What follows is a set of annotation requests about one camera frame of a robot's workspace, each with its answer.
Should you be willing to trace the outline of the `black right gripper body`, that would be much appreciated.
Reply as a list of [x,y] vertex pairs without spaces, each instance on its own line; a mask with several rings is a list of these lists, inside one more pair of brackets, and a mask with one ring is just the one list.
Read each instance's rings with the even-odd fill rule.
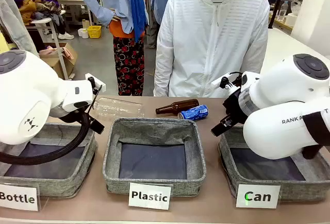
[[240,93],[240,89],[236,90],[223,103],[223,106],[226,108],[226,114],[231,115],[234,120],[233,125],[244,124],[248,117],[239,106]]

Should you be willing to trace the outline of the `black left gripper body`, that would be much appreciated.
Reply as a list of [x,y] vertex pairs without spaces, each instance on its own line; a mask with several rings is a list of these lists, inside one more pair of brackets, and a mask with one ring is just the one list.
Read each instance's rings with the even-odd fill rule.
[[74,123],[78,122],[81,125],[90,126],[89,114],[86,113],[87,108],[90,106],[86,101],[78,102],[78,108],[74,111],[66,111],[59,105],[55,108],[55,117],[59,118],[65,123]]

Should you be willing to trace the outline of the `bystander hand on hip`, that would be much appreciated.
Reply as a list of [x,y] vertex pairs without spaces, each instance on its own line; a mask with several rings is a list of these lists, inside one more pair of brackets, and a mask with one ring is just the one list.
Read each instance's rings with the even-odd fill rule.
[[115,9],[110,8],[111,12],[113,13],[112,19],[110,22],[114,21],[114,22],[118,22],[121,20],[121,18],[119,16],[116,15]]

